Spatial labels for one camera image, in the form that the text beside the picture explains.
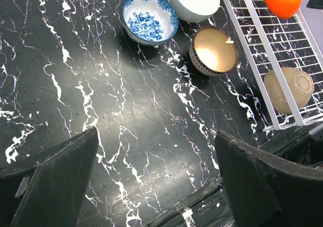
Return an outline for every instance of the black plastic part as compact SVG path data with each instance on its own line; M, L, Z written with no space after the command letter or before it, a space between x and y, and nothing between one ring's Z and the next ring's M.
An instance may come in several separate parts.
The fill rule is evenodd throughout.
M0 172L0 226L75 226L98 149L97 130Z
M323 9L323 0L309 0L307 7L310 9Z
M323 226L323 172L219 131L217 159L237 227Z

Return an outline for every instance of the marble countertop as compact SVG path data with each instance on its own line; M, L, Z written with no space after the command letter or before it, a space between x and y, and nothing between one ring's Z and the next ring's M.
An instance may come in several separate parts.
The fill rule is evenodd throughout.
M145 225L216 178L217 130L255 147L282 133L261 131L271 121L223 3L154 48L126 34L123 1L0 0L0 165L97 127L79 226ZM189 60L207 25L236 41L227 75Z

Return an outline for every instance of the patterned bowl exterior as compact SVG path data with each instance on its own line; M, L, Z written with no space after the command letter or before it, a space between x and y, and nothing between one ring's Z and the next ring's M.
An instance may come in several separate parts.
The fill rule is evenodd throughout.
M153 3L156 8L149 7L152 1L156 1ZM125 0L122 15L128 35L144 45L155 46L166 42L174 37L179 27L176 12L166 0Z
M223 73L217 73L209 69L204 63L198 58L196 51L194 50L193 43L190 45L190 59L194 67L202 74L213 77L213 76L219 76Z

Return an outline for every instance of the white dish rack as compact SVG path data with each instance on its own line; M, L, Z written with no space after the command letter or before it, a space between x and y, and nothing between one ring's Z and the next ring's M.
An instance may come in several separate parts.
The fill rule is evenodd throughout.
M282 20L274 16L263 0L223 0L247 55L266 103L272 125L263 129L282 130L323 121L323 56L301 14ZM307 72L314 81L309 103L298 109L281 67L295 67ZM274 69L285 94L291 115L274 110L263 83Z

